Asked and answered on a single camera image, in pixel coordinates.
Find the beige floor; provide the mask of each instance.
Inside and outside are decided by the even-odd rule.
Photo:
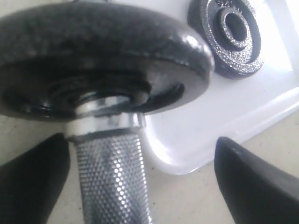
[[[0,15],[62,0],[0,0]],[[28,122],[0,116],[0,164],[62,130],[61,124]],[[299,112],[245,142],[266,161],[299,177]],[[150,205],[157,224],[233,224],[216,184],[213,163],[185,176],[170,176],[146,163]],[[71,171],[49,224],[82,224],[75,153]]]

